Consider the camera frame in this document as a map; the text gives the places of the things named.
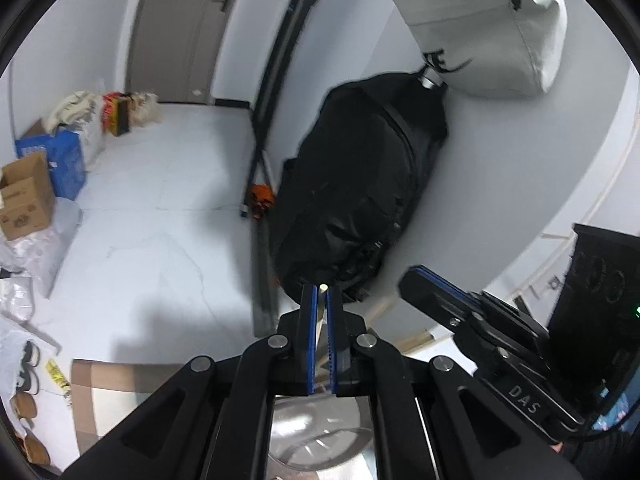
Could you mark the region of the wooden chopstick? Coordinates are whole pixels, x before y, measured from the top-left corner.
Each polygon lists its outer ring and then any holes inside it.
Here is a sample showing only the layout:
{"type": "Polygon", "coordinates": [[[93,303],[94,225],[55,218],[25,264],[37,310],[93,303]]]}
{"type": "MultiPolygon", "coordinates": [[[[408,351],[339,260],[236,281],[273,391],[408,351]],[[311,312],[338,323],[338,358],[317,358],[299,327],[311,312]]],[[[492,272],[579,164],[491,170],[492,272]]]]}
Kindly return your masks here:
{"type": "Polygon", "coordinates": [[[314,374],[322,375],[324,367],[329,362],[328,329],[326,328],[326,293],[329,286],[321,284],[318,287],[319,300],[316,322],[316,357],[314,358],[314,374]]]}

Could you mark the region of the grey canvas bag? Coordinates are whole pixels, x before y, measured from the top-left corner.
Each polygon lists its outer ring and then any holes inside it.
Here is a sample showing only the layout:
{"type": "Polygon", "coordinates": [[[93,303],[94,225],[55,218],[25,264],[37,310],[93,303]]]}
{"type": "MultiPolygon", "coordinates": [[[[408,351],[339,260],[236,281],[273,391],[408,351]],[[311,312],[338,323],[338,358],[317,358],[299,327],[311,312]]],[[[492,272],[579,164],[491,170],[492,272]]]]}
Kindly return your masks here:
{"type": "Polygon", "coordinates": [[[549,91],[567,31],[564,0],[393,0],[424,62],[449,87],[511,99],[549,91]]]}

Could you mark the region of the blue cardboard box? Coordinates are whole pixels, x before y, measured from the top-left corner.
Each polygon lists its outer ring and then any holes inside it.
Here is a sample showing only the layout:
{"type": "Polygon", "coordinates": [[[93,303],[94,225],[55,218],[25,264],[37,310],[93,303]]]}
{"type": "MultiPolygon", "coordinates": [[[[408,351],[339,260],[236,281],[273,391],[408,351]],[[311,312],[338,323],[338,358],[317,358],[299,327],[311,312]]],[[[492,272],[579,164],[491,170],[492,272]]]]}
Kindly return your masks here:
{"type": "Polygon", "coordinates": [[[76,200],[86,182],[86,166],[80,137],[66,129],[56,133],[38,133],[15,141],[17,155],[43,152],[47,157],[54,194],[76,200]]]}

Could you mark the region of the grey mailer bag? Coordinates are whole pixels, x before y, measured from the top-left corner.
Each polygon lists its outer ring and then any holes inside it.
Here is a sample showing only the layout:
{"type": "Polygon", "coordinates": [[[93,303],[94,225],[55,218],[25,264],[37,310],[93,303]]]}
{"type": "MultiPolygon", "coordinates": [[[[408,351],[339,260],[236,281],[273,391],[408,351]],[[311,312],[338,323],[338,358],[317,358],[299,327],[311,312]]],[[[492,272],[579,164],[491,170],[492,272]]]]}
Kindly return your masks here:
{"type": "Polygon", "coordinates": [[[52,221],[44,230],[9,242],[17,266],[32,277],[35,289],[49,298],[81,224],[80,207],[67,198],[57,197],[52,221]]]}

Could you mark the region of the white plastic bag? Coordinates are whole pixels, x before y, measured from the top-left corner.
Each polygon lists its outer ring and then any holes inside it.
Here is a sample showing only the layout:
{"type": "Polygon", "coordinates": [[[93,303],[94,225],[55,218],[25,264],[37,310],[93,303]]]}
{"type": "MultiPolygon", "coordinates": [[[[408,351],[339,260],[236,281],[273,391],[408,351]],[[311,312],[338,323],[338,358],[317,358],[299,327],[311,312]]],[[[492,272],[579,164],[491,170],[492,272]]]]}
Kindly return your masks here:
{"type": "Polygon", "coordinates": [[[32,331],[32,317],[35,314],[35,296],[44,296],[51,289],[56,272],[56,258],[50,258],[47,245],[34,244],[30,238],[7,242],[1,240],[1,314],[12,323],[21,325],[22,330],[1,331],[1,341],[9,339],[13,344],[10,356],[18,355],[13,378],[15,386],[9,388],[6,397],[36,396],[40,391],[36,369],[44,350],[48,356],[58,354],[58,345],[43,333],[32,331]]]}

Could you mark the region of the grey door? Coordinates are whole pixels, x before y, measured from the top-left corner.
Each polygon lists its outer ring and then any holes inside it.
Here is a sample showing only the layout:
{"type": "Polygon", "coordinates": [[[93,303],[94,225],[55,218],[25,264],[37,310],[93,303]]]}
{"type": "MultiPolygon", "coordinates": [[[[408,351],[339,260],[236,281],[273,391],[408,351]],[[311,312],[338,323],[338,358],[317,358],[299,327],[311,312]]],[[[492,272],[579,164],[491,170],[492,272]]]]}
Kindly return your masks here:
{"type": "Polygon", "coordinates": [[[208,102],[234,0],[140,0],[126,89],[162,103],[208,102]]]}

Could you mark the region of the black backpack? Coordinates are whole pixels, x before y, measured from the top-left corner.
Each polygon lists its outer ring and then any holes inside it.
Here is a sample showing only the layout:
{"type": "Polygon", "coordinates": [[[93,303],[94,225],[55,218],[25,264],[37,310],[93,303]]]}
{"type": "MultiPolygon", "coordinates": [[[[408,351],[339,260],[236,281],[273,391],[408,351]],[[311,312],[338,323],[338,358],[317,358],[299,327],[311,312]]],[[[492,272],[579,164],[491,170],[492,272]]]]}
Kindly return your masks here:
{"type": "Polygon", "coordinates": [[[307,284],[363,300],[407,229],[448,138],[448,87],[384,73],[331,89],[269,215],[269,253],[285,295],[307,284]]]}

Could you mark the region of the red yellow shopping bag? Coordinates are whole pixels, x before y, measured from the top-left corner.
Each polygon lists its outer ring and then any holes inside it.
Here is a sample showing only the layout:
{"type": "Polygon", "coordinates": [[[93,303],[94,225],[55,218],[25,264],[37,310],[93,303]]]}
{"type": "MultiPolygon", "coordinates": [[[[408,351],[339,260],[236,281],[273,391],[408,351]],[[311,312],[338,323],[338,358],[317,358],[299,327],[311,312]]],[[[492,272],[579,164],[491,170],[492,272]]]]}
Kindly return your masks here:
{"type": "Polygon", "coordinates": [[[112,136],[121,136],[130,131],[129,94],[110,92],[103,96],[102,127],[112,136]]]}

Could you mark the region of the brown shoe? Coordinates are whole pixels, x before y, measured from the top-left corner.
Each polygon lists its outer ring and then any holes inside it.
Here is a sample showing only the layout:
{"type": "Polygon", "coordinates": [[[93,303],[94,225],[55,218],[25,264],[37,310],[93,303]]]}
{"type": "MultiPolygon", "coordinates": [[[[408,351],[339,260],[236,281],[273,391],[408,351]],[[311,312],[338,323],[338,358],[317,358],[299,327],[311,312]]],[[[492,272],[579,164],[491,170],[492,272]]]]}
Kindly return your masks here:
{"type": "Polygon", "coordinates": [[[10,404],[18,419],[32,420],[38,415],[35,398],[27,392],[18,392],[12,396],[10,404]]]}

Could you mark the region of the brown cardboard box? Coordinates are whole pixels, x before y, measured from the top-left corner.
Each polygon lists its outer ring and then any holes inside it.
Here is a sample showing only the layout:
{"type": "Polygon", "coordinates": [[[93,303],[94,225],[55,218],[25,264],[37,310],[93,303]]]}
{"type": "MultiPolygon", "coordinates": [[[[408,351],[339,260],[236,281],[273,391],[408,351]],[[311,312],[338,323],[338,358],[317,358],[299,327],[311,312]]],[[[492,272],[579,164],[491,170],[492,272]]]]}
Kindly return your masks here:
{"type": "Polygon", "coordinates": [[[47,229],[54,192],[46,154],[35,152],[2,167],[1,231],[7,240],[47,229]]]}

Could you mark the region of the checkered table mat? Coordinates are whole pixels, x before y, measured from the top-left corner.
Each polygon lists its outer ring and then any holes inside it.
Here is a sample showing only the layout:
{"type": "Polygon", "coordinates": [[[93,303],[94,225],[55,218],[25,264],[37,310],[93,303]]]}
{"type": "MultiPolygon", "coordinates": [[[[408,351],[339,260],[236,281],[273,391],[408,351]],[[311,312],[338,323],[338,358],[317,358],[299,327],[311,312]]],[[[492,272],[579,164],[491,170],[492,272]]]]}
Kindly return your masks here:
{"type": "Polygon", "coordinates": [[[181,367],[73,360],[70,400],[79,454],[87,452],[181,367]]]}

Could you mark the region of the cream cloth bundle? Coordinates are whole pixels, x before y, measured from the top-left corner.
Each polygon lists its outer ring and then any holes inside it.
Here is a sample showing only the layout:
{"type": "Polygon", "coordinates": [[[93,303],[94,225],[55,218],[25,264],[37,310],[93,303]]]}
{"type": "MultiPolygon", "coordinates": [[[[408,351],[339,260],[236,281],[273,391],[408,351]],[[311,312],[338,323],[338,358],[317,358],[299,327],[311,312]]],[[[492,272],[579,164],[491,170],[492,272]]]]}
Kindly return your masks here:
{"type": "Polygon", "coordinates": [[[104,150],[102,105],[102,96],[90,91],[78,91],[66,96],[43,121],[47,133],[68,130],[79,136],[87,168],[96,162],[104,150]]]}

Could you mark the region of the grey utensil holder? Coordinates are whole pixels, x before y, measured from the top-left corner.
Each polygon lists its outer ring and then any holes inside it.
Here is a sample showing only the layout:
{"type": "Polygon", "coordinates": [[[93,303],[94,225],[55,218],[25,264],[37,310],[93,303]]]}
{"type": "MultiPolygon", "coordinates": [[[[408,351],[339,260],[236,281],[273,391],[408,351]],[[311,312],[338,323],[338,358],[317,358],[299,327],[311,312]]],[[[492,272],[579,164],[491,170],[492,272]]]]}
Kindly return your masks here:
{"type": "Polygon", "coordinates": [[[267,479],[375,479],[373,424],[366,398],[331,393],[274,402],[267,479]]]}

